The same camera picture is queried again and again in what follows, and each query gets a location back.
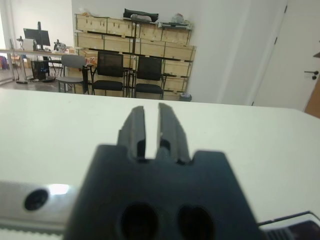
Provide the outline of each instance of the table surface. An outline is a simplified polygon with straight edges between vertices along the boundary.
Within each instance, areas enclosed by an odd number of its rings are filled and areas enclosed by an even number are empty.
[[[0,180],[81,186],[96,147],[116,144],[136,106],[154,158],[159,102],[173,108],[192,156],[226,154],[257,222],[320,217],[320,119],[293,109],[0,89]]]

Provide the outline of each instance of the gray floor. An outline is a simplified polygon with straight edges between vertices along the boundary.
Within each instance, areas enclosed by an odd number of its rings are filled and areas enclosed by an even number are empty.
[[[19,77],[22,78],[20,69],[18,68]],[[26,76],[32,76],[32,70],[30,68],[25,69]],[[14,70],[14,75],[17,77],[17,71]],[[9,70],[0,70],[0,79],[6,79],[11,77],[11,72]],[[7,83],[0,83],[0,88],[2,89],[18,89],[18,90],[31,90],[31,91],[44,91],[44,92],[58,92],[58,82],[57,80],[52,82],[42,82],[42,81],[32,81],[28,80],[27,84],[16,83],[15,81],[9,81]],[[68,92],[72,93],[72,88],[68,88]]]

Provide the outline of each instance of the doorframe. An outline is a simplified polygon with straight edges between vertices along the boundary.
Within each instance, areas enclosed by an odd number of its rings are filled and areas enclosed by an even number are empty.
[[[265,74],[266,74],[267,68],[269,66],[271,56],[272,56],[274,49],[275,49],[275,46],[276,46],[275,40],[277,39],[277,37],[281,31],[281,27],[284,22],[284,18],[285,18],[286,11],[287,11],[288,7],[289,7],[289,0],[284,0],[283,6],[279,8],[279,11],[276,15],[272,34],[270,35],[270,38],[268,40],[267,47],[264,51],[264,54],[263,54],[261,63],[259,65],[257,74],[254,78],[254,82],[252,84],[250,93],[248,94],[248,96],[246,98],[245,105],[247,105],[247,106],[254,106],[255,99],[256,99],[257,94],[260,90],[262,82],[265,78]]]

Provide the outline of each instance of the chair seat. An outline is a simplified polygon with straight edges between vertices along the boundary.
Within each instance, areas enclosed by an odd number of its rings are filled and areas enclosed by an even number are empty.
[[[149,94],[163,94],[164,91],[158,85],[153,84],[145,84],[145,83],[138,83],[135,86],[135,91],[139,93],[149,93]]]
[[[100,90],[122,91],[123,84],[119,81],[98,80],[93,83],[93,88]]]
[[[58,78],[58,82],[66,83],[66,84],[81,84],[84,80],[79,77],[71,77],[71,76],[64,76]]]

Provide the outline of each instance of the wooden crate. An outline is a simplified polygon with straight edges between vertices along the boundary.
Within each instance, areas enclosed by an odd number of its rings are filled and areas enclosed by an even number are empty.
[[[129,38],[104,36],[104,50],[130,53],[132,51],[132,43],[130,43]]]
[[[132,21],[114,18],[107,19],[107,34],[132,37],[134,33],[133,28]]]
[[[164,60],[164,73],[176,76],[190,76],[191,62]]]
[[[165,54],[165,42],[137,38],[135,42],[135,54],[163,58]]]
[[[170,90],[170,91],[182,91],[184,92],[186,90],[186,83],[187,79],[186,78],[178,78],[178,77],[167,77],[165,81],[165,90]]]
[[[100,50],[104,49],[103,35],[77,32],[75,37],[75,44],[77,47]]]
[[[190,30],[186,29],[163,28],[161,41],[176,44],[189,44],[190,32]]]
[[[195,59],[195,52],[195,46],[166,42],[164,57],[168,59],[193,61]]]
[[[94,58],[98,57],[98,51],[91,51],[86,49],[79,49],[79,56],[83,56],[85,58]]]
[[[136,37],[141,39],[161,41],[161,35],[162,28],[157,24],[139,24],[136,29]]]
[[[107,33],[106,17],[93,17],[76,14],[75,21],[77,30]]]

